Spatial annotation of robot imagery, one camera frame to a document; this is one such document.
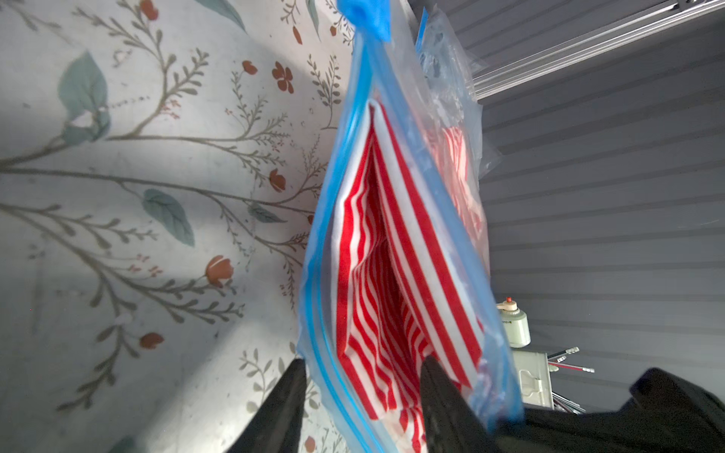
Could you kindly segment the red white striped tank top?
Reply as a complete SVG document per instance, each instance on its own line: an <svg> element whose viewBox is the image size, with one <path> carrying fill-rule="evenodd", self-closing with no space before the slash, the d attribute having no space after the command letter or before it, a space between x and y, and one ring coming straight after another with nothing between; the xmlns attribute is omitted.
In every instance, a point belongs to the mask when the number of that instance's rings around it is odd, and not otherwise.
<svg viewBox="0 0 725 453"><path fill-rule="evenodd" d="M444 251L387 115L370 103L334 209L334 349L364 413L406 452L428 448L424 360L462 389L483 356L483 324Z"/></svg>

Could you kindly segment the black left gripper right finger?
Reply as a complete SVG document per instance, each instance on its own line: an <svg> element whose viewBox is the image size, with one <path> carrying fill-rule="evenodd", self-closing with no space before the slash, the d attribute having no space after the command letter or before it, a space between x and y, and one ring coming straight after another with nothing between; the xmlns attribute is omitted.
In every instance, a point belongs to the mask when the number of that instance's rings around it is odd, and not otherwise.
<svg viewBox="0 0 725 453"><path fill-rule="evenodd" d="M498 452L434 356L423 362L420 395L429 452Z"/></svg>

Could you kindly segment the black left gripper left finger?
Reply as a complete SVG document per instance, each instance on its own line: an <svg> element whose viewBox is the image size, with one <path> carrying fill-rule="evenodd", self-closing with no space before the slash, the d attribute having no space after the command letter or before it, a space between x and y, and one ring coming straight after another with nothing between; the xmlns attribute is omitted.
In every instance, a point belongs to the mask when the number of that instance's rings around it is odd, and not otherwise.
<svg viewBox="0 0 725 453"><path fill-rule="evenodd" d="M305 362L294 359L228 452L298 452L306 390Z"/></svg>

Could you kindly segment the aluminium frame post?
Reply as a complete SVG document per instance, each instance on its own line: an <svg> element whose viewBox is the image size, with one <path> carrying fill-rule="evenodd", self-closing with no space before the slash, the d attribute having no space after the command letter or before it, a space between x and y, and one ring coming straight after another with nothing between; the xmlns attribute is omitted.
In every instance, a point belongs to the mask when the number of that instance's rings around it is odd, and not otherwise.
<svg viewBox="0 0 725 453"><path fill-rule="evenodd" d="M676 26L724 10L722 1L663 1L564 43L474 77L479 101Z"/></svg>

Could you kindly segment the white pen cup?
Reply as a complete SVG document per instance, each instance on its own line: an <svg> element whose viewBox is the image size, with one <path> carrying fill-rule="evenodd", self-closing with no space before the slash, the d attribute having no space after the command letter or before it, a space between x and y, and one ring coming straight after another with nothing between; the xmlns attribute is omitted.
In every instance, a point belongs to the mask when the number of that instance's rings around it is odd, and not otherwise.
<svg viewBox="0 0 725 453"><path fill-rule="evenodd" d="M513 351L513 359L524 405L553 410L547 354L517 349Z"/></svg>

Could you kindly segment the clear blue-zip vacuum bag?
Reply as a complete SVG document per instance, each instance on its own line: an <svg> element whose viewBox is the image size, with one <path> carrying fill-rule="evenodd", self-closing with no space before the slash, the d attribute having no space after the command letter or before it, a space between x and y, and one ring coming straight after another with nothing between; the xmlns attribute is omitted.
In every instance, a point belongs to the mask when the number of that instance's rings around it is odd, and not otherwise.
<svg viewBox="0 0 725 453"><path fill-rule="evenodd" d="M343 116L303 270L298 352L355 452L428 452L434 359L476 423L523 419L490 286L481 133L466 53L442 11L341 1L353 24Z"/></svg>

